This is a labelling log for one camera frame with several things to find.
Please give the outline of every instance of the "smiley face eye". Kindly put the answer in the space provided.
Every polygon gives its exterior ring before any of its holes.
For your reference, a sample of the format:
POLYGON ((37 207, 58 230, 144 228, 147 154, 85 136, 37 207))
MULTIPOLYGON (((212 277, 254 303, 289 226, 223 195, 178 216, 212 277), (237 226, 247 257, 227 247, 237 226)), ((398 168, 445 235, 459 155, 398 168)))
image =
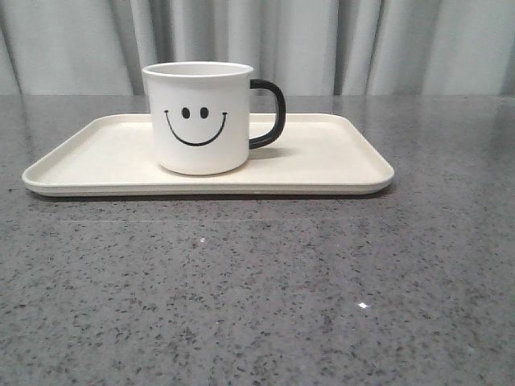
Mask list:
POLYGON ((200 116, 202 117, 202 119, 206 119, 209 115, 209 110, 207 107, 203 107, 202 109, 200 109, 200 116))
POLYGON ((188 119, 190 117, 190 109, 188 107, 184 107, 182 114, 184 119, 188 119))

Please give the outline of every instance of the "mug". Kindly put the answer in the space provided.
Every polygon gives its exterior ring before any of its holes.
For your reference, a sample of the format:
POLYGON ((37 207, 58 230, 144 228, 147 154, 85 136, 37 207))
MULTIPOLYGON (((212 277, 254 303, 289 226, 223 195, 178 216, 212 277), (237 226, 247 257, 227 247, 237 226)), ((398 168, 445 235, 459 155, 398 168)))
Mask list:
POLYGON ((281 89, 250 79, 253 68, 221 62, 152 64, 142 70, 150 101, 158 162, 186 175, 213 175, 241 166, 249 149, 269 145, 286 122, 281 89), (249 89, 270 90, 276 100, 274 127, 249 139, 249 89))

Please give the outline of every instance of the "curtain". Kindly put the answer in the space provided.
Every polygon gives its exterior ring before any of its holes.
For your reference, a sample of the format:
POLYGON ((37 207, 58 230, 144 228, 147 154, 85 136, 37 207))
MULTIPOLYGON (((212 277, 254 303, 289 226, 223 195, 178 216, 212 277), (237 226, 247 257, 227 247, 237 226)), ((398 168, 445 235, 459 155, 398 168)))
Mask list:
POLYGON ((515 93, 514 0, 0 0, 0 94, 145 93, 250 64, 286 95, 515 93))

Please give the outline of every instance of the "tray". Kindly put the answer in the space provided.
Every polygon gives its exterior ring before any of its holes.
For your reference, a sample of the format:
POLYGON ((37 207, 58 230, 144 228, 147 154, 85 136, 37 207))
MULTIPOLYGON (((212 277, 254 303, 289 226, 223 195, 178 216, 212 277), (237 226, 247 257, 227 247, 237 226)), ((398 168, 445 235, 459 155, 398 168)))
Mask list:
MULTIPOLYGON (((250 135, 273 114, 251 114, 250 135)), ((162 168, 152 153, 150 114, 102 117, 27 168, 28 189, 49 196, 300 194, 363 195, 388 186, 392 166, 345 118, 287 114, 282 136, 251 150, 236 170, 186 176, 162 168)))

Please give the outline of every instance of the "mug handle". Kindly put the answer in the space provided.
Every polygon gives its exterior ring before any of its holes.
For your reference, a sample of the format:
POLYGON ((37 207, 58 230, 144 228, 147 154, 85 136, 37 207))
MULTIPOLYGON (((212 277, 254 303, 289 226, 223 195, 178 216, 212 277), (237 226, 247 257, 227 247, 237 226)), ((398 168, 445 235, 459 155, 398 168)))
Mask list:
POLYGON ((284 129, 284 124, 286 123, 286 102, 284 100, 284 95, 282 94, 281 89, 268 80, 251 79, 250 89, 254 88, 264 88, 274 94, 276 114, 275 123, 272 130, 262 135, 261 137, 251 138, 249 141, 250 149, 257 149, 258 147, 269 145, 275 141, 281 135, 282 130, 284 129))

